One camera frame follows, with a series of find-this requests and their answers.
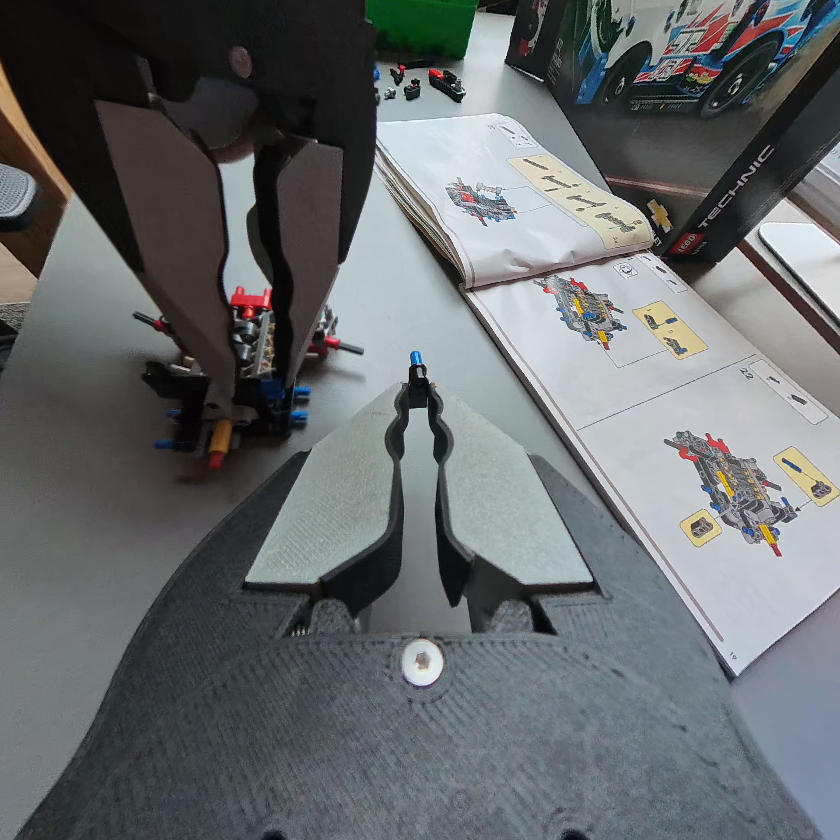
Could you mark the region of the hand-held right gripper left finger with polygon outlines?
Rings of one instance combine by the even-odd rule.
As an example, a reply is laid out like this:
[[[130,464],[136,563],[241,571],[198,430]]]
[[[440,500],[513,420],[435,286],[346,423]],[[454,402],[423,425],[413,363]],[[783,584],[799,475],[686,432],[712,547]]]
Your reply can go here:
[[[407,384],[395,383],[311,448],[246,587],[337,600],[352,616],[392,587],[402,567],[408,413]]]

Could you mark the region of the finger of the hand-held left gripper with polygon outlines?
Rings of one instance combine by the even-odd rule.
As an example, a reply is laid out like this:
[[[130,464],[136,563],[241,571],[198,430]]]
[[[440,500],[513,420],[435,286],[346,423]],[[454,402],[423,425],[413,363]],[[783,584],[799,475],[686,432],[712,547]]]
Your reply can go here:
[[[274,372],[290,386],[338,274],[343,153],[284,139],[255,146],[252,250],[271,285]]]
[[[228,255],[215,162],[165,113],[98,100],[101,130],[139,247],[139,278],[185,350],[231,408],[237,356],[224,294]]]

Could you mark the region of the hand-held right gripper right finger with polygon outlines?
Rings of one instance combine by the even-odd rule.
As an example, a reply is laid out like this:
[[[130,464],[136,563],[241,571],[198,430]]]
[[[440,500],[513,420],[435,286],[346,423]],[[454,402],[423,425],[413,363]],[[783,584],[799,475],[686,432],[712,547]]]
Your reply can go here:
[[[450,605],[587,592],[593,574],[526,449],[431,386],[440,580]]]

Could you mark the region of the partly built lego car chassis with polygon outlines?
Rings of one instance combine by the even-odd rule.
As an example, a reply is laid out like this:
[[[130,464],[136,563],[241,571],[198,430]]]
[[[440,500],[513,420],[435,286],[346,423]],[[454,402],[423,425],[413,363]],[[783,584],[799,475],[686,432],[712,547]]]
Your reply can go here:
[[[292,375],[285,382],[277,372],[279,336],[273,310],[274,291],[264,289],[249,295],[236,287],[229,300],[233,315],[233,349],[238,357],[234,403],[225,415],[212,389],[209,377],[164,315],[153,318],[134,311],[133,319],[171,339],[180,352],[177,362],[148,361],[142,381],[176,407],[166,411],[172,423],[168,437],[154,441],[154,449],[205,459],[210,469],[220,469],[230,452],[243,438],[288,438],[305,427],[308,411],[303,408],[311,388],[297,383]]]

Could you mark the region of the black lego connector blue pin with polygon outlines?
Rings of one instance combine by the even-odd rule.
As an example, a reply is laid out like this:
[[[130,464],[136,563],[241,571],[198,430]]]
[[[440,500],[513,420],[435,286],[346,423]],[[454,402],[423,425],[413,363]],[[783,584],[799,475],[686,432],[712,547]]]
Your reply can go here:
[[[427,408],[431,387],[421,352],[412,351],[407,375],[407,398],[410,410]]]

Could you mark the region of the open lego instruction booklet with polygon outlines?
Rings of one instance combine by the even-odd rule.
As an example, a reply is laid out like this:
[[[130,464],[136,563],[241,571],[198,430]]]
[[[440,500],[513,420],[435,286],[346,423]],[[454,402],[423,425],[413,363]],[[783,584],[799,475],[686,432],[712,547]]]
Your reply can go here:
[[[380,122],[375,169],[740,676],[838,592],[838,417],[498,113]]]

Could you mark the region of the pile of loose lego pieces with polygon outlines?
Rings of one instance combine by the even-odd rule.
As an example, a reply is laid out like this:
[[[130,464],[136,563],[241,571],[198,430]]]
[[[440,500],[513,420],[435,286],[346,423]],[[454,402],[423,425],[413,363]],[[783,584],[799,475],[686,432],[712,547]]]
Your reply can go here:
[[[420,99],[426,89],[442,93],[448,100],[460,104],[467,89],[455,72],[435,65],[433,58],[398,62],[383,71],[374,65],[374,103],[391,102],[398,97],[406,102]]]

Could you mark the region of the lego set box with car picture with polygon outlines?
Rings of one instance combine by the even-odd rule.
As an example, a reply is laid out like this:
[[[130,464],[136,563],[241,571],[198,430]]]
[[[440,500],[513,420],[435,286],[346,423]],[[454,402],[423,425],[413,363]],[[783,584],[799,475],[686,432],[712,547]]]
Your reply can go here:
[[[721,261],[838,141],[838,1],[519,2],[506,62],[667,260]]]

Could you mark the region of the grey mesh shoe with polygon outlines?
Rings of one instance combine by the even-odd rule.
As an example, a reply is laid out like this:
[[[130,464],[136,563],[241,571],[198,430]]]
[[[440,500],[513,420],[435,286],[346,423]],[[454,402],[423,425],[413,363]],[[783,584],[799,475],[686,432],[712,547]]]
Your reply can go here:
[[[41,190],[33,176],[1,163],[1,233],[29,226],[40,209]]]

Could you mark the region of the green plastic bin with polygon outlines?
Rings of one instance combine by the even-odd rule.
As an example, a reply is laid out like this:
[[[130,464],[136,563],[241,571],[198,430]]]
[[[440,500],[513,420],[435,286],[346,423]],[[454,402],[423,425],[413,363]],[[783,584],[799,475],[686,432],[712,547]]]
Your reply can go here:
[[[464,58],[477,1],[366,1],[375,48],[384,53]]]

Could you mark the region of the white flat tray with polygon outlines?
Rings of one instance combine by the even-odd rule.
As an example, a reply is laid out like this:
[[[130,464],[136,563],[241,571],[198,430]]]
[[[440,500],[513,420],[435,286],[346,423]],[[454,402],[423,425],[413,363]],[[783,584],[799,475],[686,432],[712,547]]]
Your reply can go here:
[[[811,296],[839,316],[839,244],[814,223],[765,223],[759,239]]]

